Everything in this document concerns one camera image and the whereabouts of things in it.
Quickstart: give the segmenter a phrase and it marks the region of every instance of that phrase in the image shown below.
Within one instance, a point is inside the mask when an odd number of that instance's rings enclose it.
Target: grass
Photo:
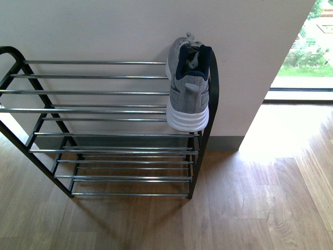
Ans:
[[[321,58],[320,66],[315,67],[292,67],[290,65],[282,65],[279,73],[279,77],[333,77],[333,68],[327,64],[325,59]]]

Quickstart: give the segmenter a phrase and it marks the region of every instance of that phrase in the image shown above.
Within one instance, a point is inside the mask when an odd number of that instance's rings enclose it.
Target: gray sneaker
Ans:
[[[165,72],[171,81],[166,119],[173,129],[195,132],[204,129],[209,119],[208,76],[211,47],[187,38],[171,46]]]

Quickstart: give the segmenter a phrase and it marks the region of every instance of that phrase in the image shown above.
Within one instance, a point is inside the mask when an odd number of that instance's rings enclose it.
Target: outdoor garden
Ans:
[[[313,6],[308,20],[319,18],[322,14],[323,0],[317,0]],[[333,0],[326,1],[333,6]],[[298,38],[289,51],[278,76],[295,77],[333,77],[331,65],[333,45],[319,43],[315,37],[307,35],[306,26],[302,27]]]

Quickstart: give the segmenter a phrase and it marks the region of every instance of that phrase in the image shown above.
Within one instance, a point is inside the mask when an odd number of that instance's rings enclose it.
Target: tree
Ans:
[[[322,1],[323,0],[317,0],[314,3],[314,5],[313,5],[313,7],[312,7],[312,9],[310,11],[310,14],[308,15],[307,20],[318,18],[318,17],[321,16],[321,14],[323,12],[323,10],[322,10]]]

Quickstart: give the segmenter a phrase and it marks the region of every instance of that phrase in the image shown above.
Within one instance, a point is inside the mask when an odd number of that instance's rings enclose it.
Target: chrome rod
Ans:
[[[99,118],[42,118],[45,121],[140,121],[140,122],[166,122],[166,119],[99,119]]]
[[[150,156],[150,155],[144,155],[144,156],[128,156],[128,155],[84,155],[84,158],[176,158],[176,159],[186,159],[185,156]]]
[[[25,60],[25,64],[70,64],[70,65],[165,65],[162,61],[102,61],[102,60]]]
[[[64,146],[65,149],[121,149],[121,150],[192,150],[192,147],[104,147],[104,146]]]
[[[23,94],[23,95],[169,95],[169,92],[0,90],[0,94]]]
[[[30,113],[30,114],[103,114],[103,115],[165,115],[166,111],[141,110],[82,110],[55,108],[1,108],[0,113]]]
[[[62,149],[31,149],[30,153],[62,153],[62,154],[168,154],[168,155],[197,155],[198,151],[123,151],[123,150],[62,150]]]
[[[78,169],[96,169],[96,170],[188,170],[188,168],[129,168],[129,167],[78,167]]]
[[[137,160],[57,160],[58,163],[81,164],[193,164],[193,161],[137,161]]]
[[[52,104],[51,107],[80,108],[166,108],[166,105],[95,105],[95,104]]]
[[[70,136],[70,137],[174,137],[174,138],[193,138],[198,137],[198,134],[80,134],[80,133],[42,133],[35,132],[35,135],[38,136],[49,136],[49,137],[61,137],[61,136]]]
[[[167,183],[188,183],[190,182],[189,180],[187,181],[165,181],[165,180],[159,180],[159,181],[154,181],[154,180],[80,180],[80,179],[73,179],[75,182],[151,182],[151,183],[161,183],[161,182],[167,182]]]
[[[11,74],[10,76],[27,79],[168,79],[166,76],[107,76],[97,74]]]
[[[54,176],[59,179],[98,179],[98,180],[191,180],[187,176]]]
[[[181,196],[187,197],[188,194],[135,194],[135,193],[72,193],[74,196]]]

